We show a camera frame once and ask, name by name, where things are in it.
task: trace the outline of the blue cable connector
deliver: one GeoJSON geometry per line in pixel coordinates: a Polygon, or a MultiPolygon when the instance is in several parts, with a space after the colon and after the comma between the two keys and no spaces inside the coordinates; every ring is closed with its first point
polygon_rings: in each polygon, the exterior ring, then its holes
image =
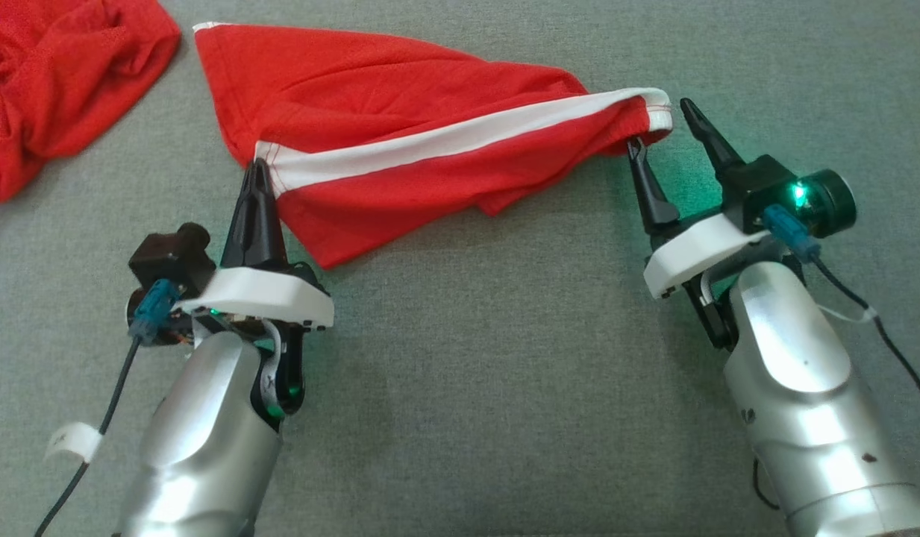
{"type": "Polygon", "coordinates": [[[155,282],[142,299],[142,303],[135,309],[135,319],[131,321],[128,335],[138,337],[143,345],[150,345],[158,336],[158,330],[166,323],[174,303],[179,298],[181,293],[173,282],[166,279],[155,282]]]}
{"type": "Polygon", "coordinates": [[[764,227],[777,237],[777,240],[788,245],[791,252],[802,263],[811,263],[815,257],[821,254],[821,245],[818,240],[811,236],[808,228],[795,215],[781,205],[769,205],[764,210],[761,221],[764,227]]]}

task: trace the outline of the white cable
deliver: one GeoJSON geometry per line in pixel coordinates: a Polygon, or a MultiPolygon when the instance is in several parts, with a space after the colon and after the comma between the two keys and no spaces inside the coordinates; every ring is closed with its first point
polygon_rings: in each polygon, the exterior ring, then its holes
{"type": "Polygon", "coordinates": [[[266,319],[261,319],[261,324],[264,325],[264,330],[266,330],[266,332],[271,336],[271,339],[273,339],[273,342],[275,343],[273,351],[275,352],[275,357],[279,358],[281,354],[281,341],[278,327],[266,319]]]}
{"type": "Polygon", "coordinates": [[[715,297],[712,296],[712,282],[709,279],[708,271],[701,273],[701,279],[698,280],[698,286],[701,288],[702,306],[708,306],[712,302],[715,302],[715,297]]]}
{"type": "Polygon", "coordinates": [[[865,310],[865,313],[863,313],[860,319],[848,317],[844,313],[835,312],[835,310],[832,310],[831,308],[828,308],[827,306],[822,306],[821,304],[818,304],[818,308],[820,308],[822,312],[825,312],[831,316],[838,317],[838,319],[841,319],[849,323],[859,324],[859,325],[863,323],[872,322],[872,320],[874,320],[875,317],[878,316],[877,310],[875,308],[870,308],[870,307],[865,310]]]}

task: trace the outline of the cable clip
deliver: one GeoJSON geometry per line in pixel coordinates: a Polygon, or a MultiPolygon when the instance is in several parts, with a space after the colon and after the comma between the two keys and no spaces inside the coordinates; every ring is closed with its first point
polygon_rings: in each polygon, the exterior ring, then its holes
{"type": "Polygon", "coordinates": [[[73,421],[51,435],[44,460],[48,461],[48,458],[56,453],[68,452],[80,456],[86,463],[92,462],[98,445],[101,444],[101,438],[98,429],[80,421],[73,421]]]}

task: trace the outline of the black cable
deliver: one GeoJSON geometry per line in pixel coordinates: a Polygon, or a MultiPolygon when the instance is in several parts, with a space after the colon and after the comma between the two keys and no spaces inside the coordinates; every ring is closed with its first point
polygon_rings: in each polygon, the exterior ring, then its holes
{"type": "Polygon", "coordinates": [[[777,506],[777,503],[774,503],[772,502],[772,500],[769,500],[764,495],[764,493],[761,492],[759,483],[757,483],[757,467],[759,467],[759,462],[757,461],[757,456],[756,456],[755,461],[752,462],[752,487],[754,487],[755,489],[755,494],[757,494],[757,496],[759,497],[759,500],[761,500],[761,503],[764,503],[768,507],[768,509],[777,511],[780,509],[780,507],[777,506]]]}
{"type": "MultiPolygon", "coordinates": [[[[125,356],[125,363],[122,364],[122,373],[118,375],[118,382],[115,383],[115,391],[111,395],[111,401],[108,401],[108,410],[105,411],[104,418],[101,419],[101,425],[98,426],[98,432],[102,435],[108,431],[108,425],[111,425],[111,418],[114,417],[115,408],[118,406],[118,401],[122,398],[122,390],[125,388],[125,381],[128,379],[128,371],[131,369],[131,364],[135,361],[135,354],[138,353],[140,344],[142,344],[142,339],[138,336],[131,340],[131,347],[128,349],[128,355],[125,356]]],[[[45,534],[45,530],[48,529],[48,524],[51,524],[51,520],[56,517],[58,511],[60,511],[61,507],[67,502],[68,497],[75,491],[75,487],[78,486],[78,482],[84,477],[85,472],[88,472],[88,462],[82,462],[81,466],[78,467],[78,471],[72,476],[72,480],[68,482],[68,486],[65,487],[64,492],[58,497],[56,503],[51,506],[43,522],[39,524],[39,529],[36,530],[34,537],[41,537],[45,534]]]]}
{"type": "MultiPolygon", "coordinates": [[[[831,270],[828,269],[828,267],[824,264],[824,262],[822,262],[821,258],[818,257],[817,254],[811,256],[811,262],[817,266],[818,271],[820,271],[822,275],[827,278],[827,281],[831,282],[831,285],[838,288],[840,292],[845,293],[845,296],[848,296],[848,298],[854,301],[858,306],[861,306],[865,310],[870,309],[873,312],[873,309],[868,304],[868,301],[858,296],[856,292],[853,292],[853,290],[849,289],[845,284],[842,284],[841,280],[835,278],[835,275],[831,273],[831,270]]],[[[883,322],[880,320],[880,316],[877,314],[877,312],[874,312],[872,321],[878,330],[878,334],[880,334],[880,339],[882,339],[885,346],[887,346],[887,350],[891,351],[892,354],[894,354],[894,357],[897,358],[897,361],[901,363],[901,365],[904,367],[904,370],[907,371],[907,374],[910,376],[910,379],[914,381],[914,386],[917,387],[917,392],[920,393],[920,377],[918,377],[917,371],[914,371],[914,367],[911,367],[910,363],[907,362],[907,358],[904,357],[904,353],[901,353],[901,351],[897,348],[897,345],[894,344],[894,341],[890,339],[890,335],[887,333],[887,330],[885,330],[885,327],[883,327],[883,322]]]]}

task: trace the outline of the white stripe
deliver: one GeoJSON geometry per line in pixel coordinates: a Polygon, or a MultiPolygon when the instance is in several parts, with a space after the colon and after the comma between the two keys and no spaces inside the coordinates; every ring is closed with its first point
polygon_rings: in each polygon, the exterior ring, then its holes
{"type": "Polygon", "coordinates": [[[217,28],[219,26],[231,26],[230,22],[203,22],[196,24],[193,27],[194,33],[197,34],[201,30],[210,30],[211,28],[217,28]]]}
{"type": "Polygon", "coordinates": [[[320,153],[304,153],[279,143],[260,140],[254,155],[265,160],[272,155],[276,156],[268,160],[268,164],[278,176],[275,194],[280,196],[288,190],[310,184],[357,177],[421,160],[474,151],[504,139],[592,116],[616,102],[634,96],[645,99],[650,131],[672,129],[669,96],[664,91],[655,88],[627,88],[529,104],[398,139],[320,153]]]}

